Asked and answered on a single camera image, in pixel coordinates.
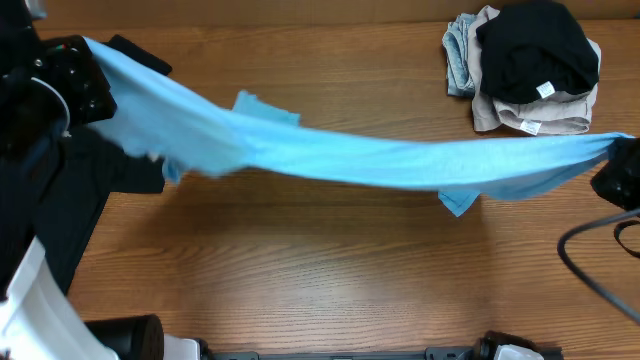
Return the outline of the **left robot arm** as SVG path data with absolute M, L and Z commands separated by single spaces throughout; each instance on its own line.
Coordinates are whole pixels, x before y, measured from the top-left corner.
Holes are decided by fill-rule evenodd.
M 1 355 L 5 359 L 207 359 L 155 315 L 84 322 L 66 294 L 110 194 L 159 194 L 159 160 L 92 127 L 116 112 L 80 36 L 42 40 L 40 1 L 1 4 Z

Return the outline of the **light blue printed t-shirt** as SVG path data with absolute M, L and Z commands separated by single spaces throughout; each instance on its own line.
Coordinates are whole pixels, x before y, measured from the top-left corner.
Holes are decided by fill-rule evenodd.
M 604 160 L 612 133 L 408 142 L 305 128 L 286 111 L 240 93 L 216 106 L 172 79 L 96 41 L 89 48 L 117 104 L 95 129 L 135 157 L 160 160 L 166 179 L 188 171 L 222 176 L 246 167 L 404 190 L 434 191 L 455 215 L 486 194 L 523 200 Z

